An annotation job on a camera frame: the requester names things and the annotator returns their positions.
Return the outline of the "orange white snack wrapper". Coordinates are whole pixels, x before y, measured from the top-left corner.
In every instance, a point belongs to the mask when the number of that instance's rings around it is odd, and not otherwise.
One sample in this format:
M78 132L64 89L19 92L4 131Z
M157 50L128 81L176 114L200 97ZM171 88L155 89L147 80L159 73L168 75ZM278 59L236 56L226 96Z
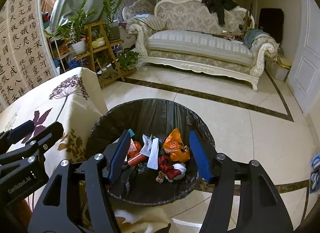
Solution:
M127 152L127 158L128 159L133 158L140 152L141 149L142 149L142 145L138 141L133 141L133 139L131 139L129 150Z

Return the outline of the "red spray bottle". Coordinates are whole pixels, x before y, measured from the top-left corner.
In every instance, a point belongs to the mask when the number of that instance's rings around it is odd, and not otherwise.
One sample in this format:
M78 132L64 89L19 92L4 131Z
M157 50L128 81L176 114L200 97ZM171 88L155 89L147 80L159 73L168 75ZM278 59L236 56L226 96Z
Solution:
M138 165L139 163L142 163L146 160L148 160L148 156L146 155L143 155L141 153L138 153L136 154L134 157L130 158L128 161L127 161L127 164L130 166L130 167L133 167L135 165Z

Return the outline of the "white cream tube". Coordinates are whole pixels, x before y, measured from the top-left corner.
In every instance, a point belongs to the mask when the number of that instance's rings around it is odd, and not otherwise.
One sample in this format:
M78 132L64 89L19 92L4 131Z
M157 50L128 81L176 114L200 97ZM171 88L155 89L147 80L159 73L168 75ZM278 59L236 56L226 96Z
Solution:
M152 139L151 154L148 159L147 167L150 169L158 169L158 152L159 152L159 139L157 137Z

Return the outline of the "orange plastic bag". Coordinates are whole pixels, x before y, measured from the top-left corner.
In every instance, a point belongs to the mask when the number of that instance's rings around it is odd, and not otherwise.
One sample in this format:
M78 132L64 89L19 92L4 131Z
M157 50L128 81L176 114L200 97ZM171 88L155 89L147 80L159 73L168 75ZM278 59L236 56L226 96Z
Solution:
M175 128L165 139L163 149L173 162L185 163L190 159L190 150L182 141L180 131Z

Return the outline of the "red fabric ribbon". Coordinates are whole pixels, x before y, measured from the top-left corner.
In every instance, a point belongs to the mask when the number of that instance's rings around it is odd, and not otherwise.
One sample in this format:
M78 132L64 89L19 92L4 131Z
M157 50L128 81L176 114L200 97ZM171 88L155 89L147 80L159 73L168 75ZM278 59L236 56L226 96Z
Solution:
M174 168L171 162L171 158L167 155L161 155L158 158L158 167L159 171L162 171L165 174L167 180L173 180L174 178Z

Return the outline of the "blue white paper box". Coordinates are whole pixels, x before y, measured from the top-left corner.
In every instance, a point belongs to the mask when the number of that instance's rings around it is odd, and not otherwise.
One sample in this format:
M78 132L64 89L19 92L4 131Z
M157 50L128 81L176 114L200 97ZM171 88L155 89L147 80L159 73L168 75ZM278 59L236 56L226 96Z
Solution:
M152 135L150 137L146 136L145 134L142 135L142 140L143 140L143 147L140 150L140 153L146 156L150 156L151 154L151 149L152 149Z

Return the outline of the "black lined trash bin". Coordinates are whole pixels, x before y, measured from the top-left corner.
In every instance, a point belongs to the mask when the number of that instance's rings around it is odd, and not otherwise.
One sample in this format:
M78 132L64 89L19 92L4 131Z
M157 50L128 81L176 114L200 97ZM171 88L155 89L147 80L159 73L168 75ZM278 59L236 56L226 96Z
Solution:
M189 136L195 131L209 154L215 141L209 128L194 111L176 102L149 98L113 107L94 124L86 145L86 158L103 152L124 131L133 133L138 143L129 149L127 159L143 159L122 171L108 194L117 200L140 206L160 206L183 199L200 180L190 148Z

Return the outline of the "calligraphy folding screen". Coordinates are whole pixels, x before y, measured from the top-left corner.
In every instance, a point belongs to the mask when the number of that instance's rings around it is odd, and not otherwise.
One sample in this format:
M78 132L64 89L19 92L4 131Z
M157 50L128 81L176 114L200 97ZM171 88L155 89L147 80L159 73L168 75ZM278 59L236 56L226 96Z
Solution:
M1 9L1 110L57 75L40 0L7 0Z

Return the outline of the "wooden plant stand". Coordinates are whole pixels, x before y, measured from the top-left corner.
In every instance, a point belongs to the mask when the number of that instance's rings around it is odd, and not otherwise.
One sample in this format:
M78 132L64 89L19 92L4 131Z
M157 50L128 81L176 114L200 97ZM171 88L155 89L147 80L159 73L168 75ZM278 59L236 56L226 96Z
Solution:
M84 58L87 58L86 66L92 70L93 72L97 72L97 70L103 71L106 69L108 76L105 78L103 74L98 75L98 81L101 87L105 87L111 84L113 81L120 79L121 81L125 81L125 77L134 73L137 69L133 68L132 70L123 70L120 67L119 59L116 59L112 51L112 47L116 47L123 43L121 39L116 41L109 42L105 29L103 27L104 21L98 21L91 24L84 25L85 30L85 45L88 47L88 50L80 55L75 56L76 61L81 61ZM100 34L103 37L104 44L102 46L98 46L97 48L93 47L93 38L92 38L92 28L99 27ZM96 53L102 52L106 63L99 63L94 59L94 55Z

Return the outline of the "white metal shelf rack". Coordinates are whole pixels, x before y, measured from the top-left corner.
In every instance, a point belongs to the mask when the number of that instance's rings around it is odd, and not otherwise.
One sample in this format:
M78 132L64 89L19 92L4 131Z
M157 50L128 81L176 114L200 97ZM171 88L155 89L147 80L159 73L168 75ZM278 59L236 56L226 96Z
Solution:
M68 71L68 57L73 53L71 45L64 39L50 37L47 37L47 42L52 59L57 62L60 73Z

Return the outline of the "small leafy floor plant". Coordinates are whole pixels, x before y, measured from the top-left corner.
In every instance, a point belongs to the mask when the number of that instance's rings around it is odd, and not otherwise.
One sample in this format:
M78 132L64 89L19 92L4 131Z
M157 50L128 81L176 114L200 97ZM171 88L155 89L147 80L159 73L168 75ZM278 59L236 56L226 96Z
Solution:
M135 51L123 51L117 55L120 69L123 71L133 70L136 67L139 53Z

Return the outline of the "tall potted plant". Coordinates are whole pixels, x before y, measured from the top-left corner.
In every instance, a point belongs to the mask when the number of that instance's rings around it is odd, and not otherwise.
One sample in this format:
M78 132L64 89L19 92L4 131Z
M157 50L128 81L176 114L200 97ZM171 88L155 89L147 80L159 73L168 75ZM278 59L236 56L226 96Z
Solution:
M117 10L124 0L102 0L105 23L103 24L109 41L120 39L119 23L117 20Z

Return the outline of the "ornate cream sofa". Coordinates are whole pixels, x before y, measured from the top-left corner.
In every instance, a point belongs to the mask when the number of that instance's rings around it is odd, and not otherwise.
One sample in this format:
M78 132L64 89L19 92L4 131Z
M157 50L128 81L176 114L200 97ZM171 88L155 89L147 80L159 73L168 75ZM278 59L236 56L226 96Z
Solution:
M278 44L270 35L248 49L245 34L254 18L242 7L225 11L225 25L202 0L161 0L150 16L128 18L126 30L136 36L137 67L151 63L212 76L247 81L258 89L266 61L277 61Z

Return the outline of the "teal cloth on sofa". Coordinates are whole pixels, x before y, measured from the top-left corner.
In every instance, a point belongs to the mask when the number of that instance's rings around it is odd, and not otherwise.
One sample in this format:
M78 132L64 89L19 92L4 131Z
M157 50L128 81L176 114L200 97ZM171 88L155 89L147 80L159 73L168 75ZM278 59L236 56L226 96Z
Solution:
M244 37L243 45L250 49L252 47L253 42L260 37L267 37L268 33L260 30L260 29L250 29Z

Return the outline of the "black garment on sofa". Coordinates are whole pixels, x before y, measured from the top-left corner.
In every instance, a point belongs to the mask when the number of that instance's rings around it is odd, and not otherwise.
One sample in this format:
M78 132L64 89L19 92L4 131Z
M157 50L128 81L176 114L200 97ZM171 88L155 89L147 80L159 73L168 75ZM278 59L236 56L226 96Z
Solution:
M230 11L238 5L233 0L202 0L210 13L216 13L220 26L225 25L225 10Z

